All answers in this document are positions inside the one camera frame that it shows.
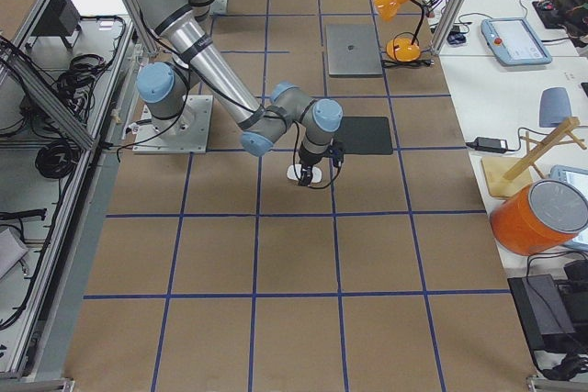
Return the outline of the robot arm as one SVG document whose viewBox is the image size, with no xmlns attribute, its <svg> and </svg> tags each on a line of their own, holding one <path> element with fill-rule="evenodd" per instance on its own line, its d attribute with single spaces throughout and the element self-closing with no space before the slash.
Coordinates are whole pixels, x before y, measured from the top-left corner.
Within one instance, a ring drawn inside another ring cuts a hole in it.
<svg viewBox="0 0 588 392">
<path fill-rule="evenodd" d="M 315 99 L 294 84 L 276 86 L 269 106 L 262 106 L 214 47 L 200 26 L 194 8 L 208 8 L 215 0 L 137 0 L 145 24 L 166 39 L 177 58 L 216 94 L 242 131 L 241 144 L 261 157 L 289 131 L 304 127 L 298 150 L 300 161 L 289 167 L 301 186 L 311 186 L 317 163 L 328 158 L 335 169 L 344 162 L 344 148 L 334 141 L 343 109 L 332 99 Z"/>
</svg>

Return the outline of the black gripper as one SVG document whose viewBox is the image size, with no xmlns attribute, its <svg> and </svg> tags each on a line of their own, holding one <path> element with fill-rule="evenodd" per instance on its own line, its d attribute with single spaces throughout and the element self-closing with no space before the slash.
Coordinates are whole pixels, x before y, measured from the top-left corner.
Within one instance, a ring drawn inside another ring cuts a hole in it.
<svg viewBox="0 0 588 392">
<path fill-rule="evenodd" d="M 308 151 L 304 146 L 299 149 L 300 167 L 297 169 L 296 177 L 298 186 L 310 186 L 313 179 L 313 167 L 323 158 L 323 153 Z"/>
</svg>

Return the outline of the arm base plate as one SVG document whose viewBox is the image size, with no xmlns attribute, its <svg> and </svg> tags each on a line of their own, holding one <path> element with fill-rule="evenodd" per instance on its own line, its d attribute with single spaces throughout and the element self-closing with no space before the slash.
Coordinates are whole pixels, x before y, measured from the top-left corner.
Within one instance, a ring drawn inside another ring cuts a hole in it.
<svg viewBox="0 0 588 392">
<path fill-rule="evenodd" d="M 204 154 L 208 148 L 209 125 L 214 99 L 211 95 L 189 95 L 179 119 L 153 119 L 145 104 L 132 151 L 137 154 Z"/>
<path fill-rule="evenodd" d="M 214 0 L 210 4 L 209 12 L 213 16 L 224 16 L 227 14 L 229 0 Z"/>
</svg>

